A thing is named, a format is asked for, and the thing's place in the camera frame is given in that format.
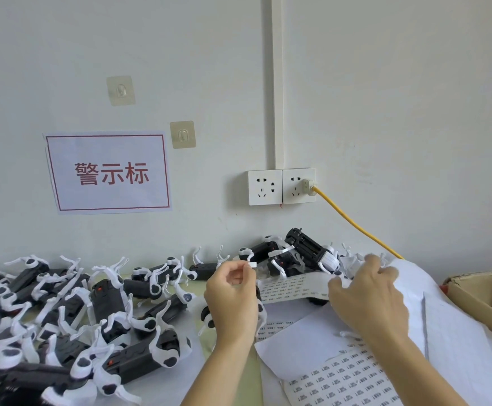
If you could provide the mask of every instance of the left hand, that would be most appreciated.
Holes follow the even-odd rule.
[[[247,261],[227,261],[207,281],[204,293],[216,327],[216,346],[254,342],[257,329],[256,272]]]

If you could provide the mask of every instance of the hand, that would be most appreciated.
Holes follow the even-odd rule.
[[[406,339],[409,312],[394,287],[398,270],[380,268],[380,259],[368,255],[348,288],[342,280],[329,282],[329,300],[338,316],[368,344],[381,338]]]
[[[256,272],[247,261],[227,261],[207,281],[205,300],[216,327],[216,346],[254,342],[257,329]]]

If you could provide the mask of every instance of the power outlet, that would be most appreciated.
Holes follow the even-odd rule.
[[[248,171],[250,205],[282,203],[282,170]]]
[[[315,168],[284,169],[282,171],[282,191],[284,204],[303,204],[315,202],[317,197],[308,195],[304,188],[306,180],[315,181]]]

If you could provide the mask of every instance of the plug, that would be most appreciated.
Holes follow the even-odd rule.
[[[303,179],[303,182],[304,182],[304,192],[310,195],[311,197],[315,197],[316,192],[314,192],[312,188],[316,185],[316,182],[308,178]]]

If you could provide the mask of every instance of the table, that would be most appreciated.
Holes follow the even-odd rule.
[[[181,284],[181,286],[188,292],[193,292],[197,296],[202,296],[205,292],[206,282],[190,281],[187,287],[184,286],[184,284]],[[196,322],[197,330],[199,330],[203,326],[203,323],[201,320]],[[205,358],[209,357],[215,341],[216,333],[213,330],[206,330],[201,335],[201,346],[203,347]],[[241,381],[238,385],[234,406],[260,406],[262,404],[263,390],[261,388],[260,364],[255,348],[252,346]]]

